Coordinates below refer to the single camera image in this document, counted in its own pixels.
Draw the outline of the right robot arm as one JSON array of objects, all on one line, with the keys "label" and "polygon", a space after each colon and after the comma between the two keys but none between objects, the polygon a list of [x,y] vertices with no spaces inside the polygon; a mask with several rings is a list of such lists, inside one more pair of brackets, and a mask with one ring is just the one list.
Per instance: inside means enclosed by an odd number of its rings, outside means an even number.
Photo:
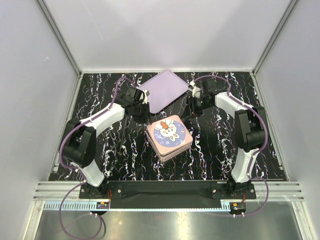
[{"label": "right robot arm", "polygon": [[237,156],[224,191],[232,198],[239,198],[251,191],[252,169],[257,156],[268,143],[268,122],[265,108],[249,105],[231,93],[227,87],[216,85],[217,76],[205,75],[192,80],[188,90],[192,92],[186,101],[182,120],[200,117],[203,111],[216,107],[233,118]]}]

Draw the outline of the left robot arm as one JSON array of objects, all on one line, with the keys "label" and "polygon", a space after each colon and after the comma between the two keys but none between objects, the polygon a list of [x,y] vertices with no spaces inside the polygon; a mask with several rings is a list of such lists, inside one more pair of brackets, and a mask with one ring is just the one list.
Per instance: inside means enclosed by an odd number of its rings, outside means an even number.
[{"label": "left robot arm", "polygon": [[108,193],[105,175],[99,169],[95,156],[97,138],[114,123],[131,116],[138,124],[150,122],[148,90],[129,87],[125,94],[114,96],[105,108],[83,120],[69,120],[59,148],[59,161],[64,168],[80,172],[90,192],[97,198]]}]

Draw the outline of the silver tin lid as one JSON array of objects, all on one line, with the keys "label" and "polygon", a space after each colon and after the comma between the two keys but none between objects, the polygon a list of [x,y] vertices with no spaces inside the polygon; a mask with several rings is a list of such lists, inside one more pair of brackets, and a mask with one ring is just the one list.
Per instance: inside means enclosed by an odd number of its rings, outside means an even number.
[{"label": "silver tin lid", "polygon": [[178,115],[172,115],[147,125],[146,134],[160,158],[183,148],[190,148],[193,137]]}]

